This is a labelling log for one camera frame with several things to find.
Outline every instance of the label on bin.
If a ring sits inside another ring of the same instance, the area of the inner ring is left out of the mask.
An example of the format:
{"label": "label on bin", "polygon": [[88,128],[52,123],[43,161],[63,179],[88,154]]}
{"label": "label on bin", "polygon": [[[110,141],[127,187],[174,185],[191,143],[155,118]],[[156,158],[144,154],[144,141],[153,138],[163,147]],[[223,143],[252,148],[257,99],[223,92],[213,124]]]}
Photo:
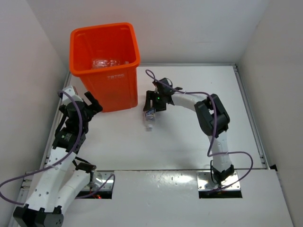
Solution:
{"label": "label on bin", "polygon": [[124,73],[118,74],[118,75],[113,75],[113,76],[107,76],[107,79],[108,80],[111,80],[111,79],[120,79],[120,78],[123,78],[123,77],[125,77]]}

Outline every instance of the clear plastic bottle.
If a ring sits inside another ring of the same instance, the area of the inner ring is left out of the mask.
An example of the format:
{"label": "clear plastic bottle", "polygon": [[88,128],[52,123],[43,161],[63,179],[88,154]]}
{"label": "clear plastic bottle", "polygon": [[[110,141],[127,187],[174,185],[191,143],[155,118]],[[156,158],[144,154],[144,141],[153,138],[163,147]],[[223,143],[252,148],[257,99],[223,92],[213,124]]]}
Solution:
{"label": "clear plastic bottle", "polygon": [[152,131],[155,124],[156,110],[154,108],[144,112],[144,125],[146,131]]}

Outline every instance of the metal mounting plate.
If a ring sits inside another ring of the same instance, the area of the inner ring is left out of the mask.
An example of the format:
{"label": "metal mounting plate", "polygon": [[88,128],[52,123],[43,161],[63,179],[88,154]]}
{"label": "metal mounting plate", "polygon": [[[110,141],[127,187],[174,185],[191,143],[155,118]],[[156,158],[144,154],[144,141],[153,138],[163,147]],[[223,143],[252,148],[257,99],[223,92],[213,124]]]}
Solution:
{"label": "metal mounting plate", "polygon": [[[109,172],[109,171],[95,171],[94,173],[94,184],[89,184],[85,186],[81,191],[82,192],[89,192],[90,188],[92,187],[92,191],[96,191],[101,184],[103,184],[106,179],[113,174],[114,172]],[[114,179],[113,177],[110,178],[107,183],[99,190],[99,192],[111,192],[113,190],[113,184],[114,184]]]}
{"label": "metal mounting plate", "polygon": [[[222,182],[222,186],[232,184],[238,180],[238,173],[235,171],[233,175],[229,176]],[[210,170],[197,171],[198,191],[207,192],[217,188],[217,185],[213,183],[210,175]],[[222,191],[241,191],[240,182],[234,183],[232,186],[223,189]]]}

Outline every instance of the white wall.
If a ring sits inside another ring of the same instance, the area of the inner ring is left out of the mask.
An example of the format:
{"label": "white wall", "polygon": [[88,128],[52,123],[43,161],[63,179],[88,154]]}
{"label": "white wall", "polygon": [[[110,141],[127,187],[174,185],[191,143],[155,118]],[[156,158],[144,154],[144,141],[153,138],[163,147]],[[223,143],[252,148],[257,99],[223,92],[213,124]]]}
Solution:
{"label": "white wall", "polygon": [[[66,68],[25,0],[0,1],[0,182],[39,168]],[[1,192],[16,199],[20,181]],[[13,205],[0,200],[0,226]]]}
{"label": "white wall", "polygon": [[142,62],[236,62],[268,0],[27,0],[68,64],[70,32],[133,24]]}
{"label": "white wall", "polygon": [[303,226],[303,1],[272,0],[240,63],[295,226]]}

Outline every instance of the white panel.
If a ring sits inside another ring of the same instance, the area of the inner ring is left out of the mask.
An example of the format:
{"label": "white panel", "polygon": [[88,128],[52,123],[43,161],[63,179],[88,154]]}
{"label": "white panel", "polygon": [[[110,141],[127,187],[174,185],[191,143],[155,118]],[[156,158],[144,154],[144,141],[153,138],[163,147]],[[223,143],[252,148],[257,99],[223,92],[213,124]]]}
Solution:
{"label": "white panel", "polygon": [[253,170],[241,182],[241,199],[199,199],[194,171],[115,174],[113,198],[75,200],[65,226],[293,226],[274,170]]}
{"label": "white panel", "polygon": [[142,62],[236,62],[268,0],[27,0],[68,63],[72,30],[130,22]]}
{"label": "white panel", "polygon": [[303,1],[273,0],[240,73],[271,164],[277,164],[294,224],[303,226]]}
{"label": "white panel", "polygon": [[[167,105],[166,111],[157,113],[152,132],[145,131],[145,95],[147,90],[154,90],[145,69],[154,71],[159,79],[170,78],[175,87],[183,87],[186,91],[216,93],[231,118],[227,135],[229,151],[249,152],[254,159],[254,168],[262,168],[232,66],[139,67],[138,106],[94,116],[80,157],[100,170],[209,168],[211,159],[206,156],[209,141],[200,129],[195,112]],[[70,84],[84,97],[86,89],[79,78],[72,76]],[[231,155],[231,160],[235,168],[250,166],[246,155]]]}
{"label": "white panel", "polygon": [[[39,168],[66,68],[25,0],[0,1],[0,182]],[[17,198],[20,181],[1,188]],[[0,200],[0,226],[13,205]]]}

